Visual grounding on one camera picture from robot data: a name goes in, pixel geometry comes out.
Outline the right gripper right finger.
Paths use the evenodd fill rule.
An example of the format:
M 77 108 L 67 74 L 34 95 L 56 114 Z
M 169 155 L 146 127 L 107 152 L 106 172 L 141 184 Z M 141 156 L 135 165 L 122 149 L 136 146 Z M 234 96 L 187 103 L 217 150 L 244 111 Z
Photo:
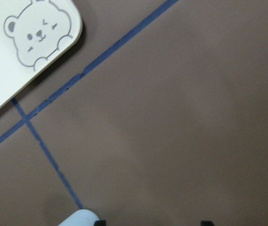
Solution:
M 214 226 L 214 223 L 212 221 L 209 221 L 209 220 L 203 220 L 203 221 L 201 221 L 200 226 Z

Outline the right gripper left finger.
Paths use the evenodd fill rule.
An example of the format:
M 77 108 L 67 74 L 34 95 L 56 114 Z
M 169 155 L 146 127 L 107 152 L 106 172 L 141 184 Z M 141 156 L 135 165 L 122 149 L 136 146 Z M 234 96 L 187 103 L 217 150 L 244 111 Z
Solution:
M 95 222 L 95 226 L 106 226 L 105 220 L 98 220 Z

